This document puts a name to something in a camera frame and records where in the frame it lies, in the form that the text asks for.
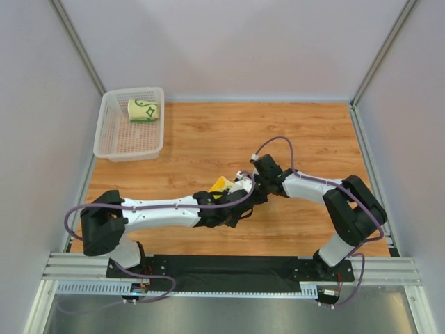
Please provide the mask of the white yellow patterned towel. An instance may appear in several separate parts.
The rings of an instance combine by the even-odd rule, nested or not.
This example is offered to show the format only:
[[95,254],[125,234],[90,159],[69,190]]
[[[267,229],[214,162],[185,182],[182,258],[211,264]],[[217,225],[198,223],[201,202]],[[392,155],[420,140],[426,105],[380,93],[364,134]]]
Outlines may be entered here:
[[232,181],[224,176],[221,176],[209,189],[209,193],[211,193],[215,199],[218,199],[223,195],[225,191],[228,192],[233,187],[233,185],[234,183]]

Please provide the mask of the green patterned towel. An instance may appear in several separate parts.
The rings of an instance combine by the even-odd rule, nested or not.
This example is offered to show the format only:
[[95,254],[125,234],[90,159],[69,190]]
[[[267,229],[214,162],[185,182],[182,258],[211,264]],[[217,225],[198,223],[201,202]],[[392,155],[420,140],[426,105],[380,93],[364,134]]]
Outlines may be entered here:
[[155,122],[160,116],[160,108],[156,102],[131,99],[127,104],[129,121],[132,123]]

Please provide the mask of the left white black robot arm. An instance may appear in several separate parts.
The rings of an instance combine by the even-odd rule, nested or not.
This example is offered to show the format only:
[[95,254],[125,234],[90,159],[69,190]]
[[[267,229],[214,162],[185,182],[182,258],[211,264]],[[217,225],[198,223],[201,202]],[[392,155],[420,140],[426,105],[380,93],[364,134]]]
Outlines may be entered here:
[[106,255],[126,269],[136,267],[143,252],[138,242],[127,239],[130,232],[168,226],[235,227],[252,210],[252,194],[244,189],[199,191],[173,200],[143,201],[107,191],[81,211],[83,254]]

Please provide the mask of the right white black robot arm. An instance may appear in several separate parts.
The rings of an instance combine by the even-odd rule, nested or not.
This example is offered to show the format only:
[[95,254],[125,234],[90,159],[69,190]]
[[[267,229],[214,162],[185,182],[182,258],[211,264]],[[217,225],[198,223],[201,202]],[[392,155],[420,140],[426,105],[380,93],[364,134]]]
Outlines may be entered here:
[[254,177],[261,196],[273,194],[300,198],[327,209],[334,227],[329,241],[312,259],[296,269],[305,280],[333,280],[346,265],[346,258],[387,222],[387,213],[362,179],[350,175],[344,180],[325,179],[282,170],[269,155],[252,155]]

